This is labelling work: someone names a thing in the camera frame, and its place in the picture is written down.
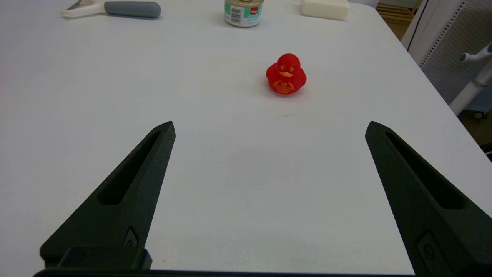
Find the barcode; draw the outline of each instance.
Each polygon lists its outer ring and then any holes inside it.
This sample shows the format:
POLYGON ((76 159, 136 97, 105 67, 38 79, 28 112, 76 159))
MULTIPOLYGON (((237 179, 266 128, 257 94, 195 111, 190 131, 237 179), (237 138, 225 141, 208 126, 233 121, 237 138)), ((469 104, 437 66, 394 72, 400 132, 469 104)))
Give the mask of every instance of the barcode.
POLYGON ((241 24, 241 10, 232 8, 231 21, 241 24))

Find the perforated panel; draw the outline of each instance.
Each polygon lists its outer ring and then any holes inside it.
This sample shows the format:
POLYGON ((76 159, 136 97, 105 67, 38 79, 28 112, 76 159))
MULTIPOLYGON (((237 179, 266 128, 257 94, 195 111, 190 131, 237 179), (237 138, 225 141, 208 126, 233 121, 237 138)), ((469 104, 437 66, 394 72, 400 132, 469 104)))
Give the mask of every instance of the perforated panel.
POLYGON ((487 62, 462 63, 460 55, 475 54, 491 42, 492 1, 464 0, 420 64, 447 103, 454 100, 487 62))

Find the red rubber duck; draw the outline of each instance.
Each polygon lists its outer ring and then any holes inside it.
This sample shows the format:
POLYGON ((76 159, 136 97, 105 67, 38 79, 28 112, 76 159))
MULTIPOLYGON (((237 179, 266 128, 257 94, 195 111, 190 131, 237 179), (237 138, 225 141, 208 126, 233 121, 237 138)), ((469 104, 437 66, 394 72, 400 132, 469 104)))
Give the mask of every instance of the red rubber duck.
POLYGON ((293 94, 306 84, 306 74, 294 54, 282 55, 267 69, 270 87, 280 94, 293 94))

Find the duck beak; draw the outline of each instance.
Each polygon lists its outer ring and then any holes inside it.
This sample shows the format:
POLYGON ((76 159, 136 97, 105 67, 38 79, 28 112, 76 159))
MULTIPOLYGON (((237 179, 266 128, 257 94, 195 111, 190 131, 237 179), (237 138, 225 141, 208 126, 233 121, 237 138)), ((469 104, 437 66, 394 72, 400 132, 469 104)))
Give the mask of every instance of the duck beak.
POLYGON ((290 74, 289 72, 279 71, 279 73, 280 73, 280 75, 287 77, 287 78, 294 76, 293 74, 290 74))

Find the vegetable peeler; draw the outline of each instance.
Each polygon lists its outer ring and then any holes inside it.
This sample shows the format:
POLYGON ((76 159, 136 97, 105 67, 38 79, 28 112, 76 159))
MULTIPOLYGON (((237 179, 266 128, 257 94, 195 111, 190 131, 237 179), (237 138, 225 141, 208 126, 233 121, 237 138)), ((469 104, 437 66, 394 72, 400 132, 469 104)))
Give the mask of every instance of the vegetable peeler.
POLYGON ((62 11, 61 15, 75 18, 97 13, 156 18, 160 15, 160 6, 156 2, 78 0, 70 8, 62 11))

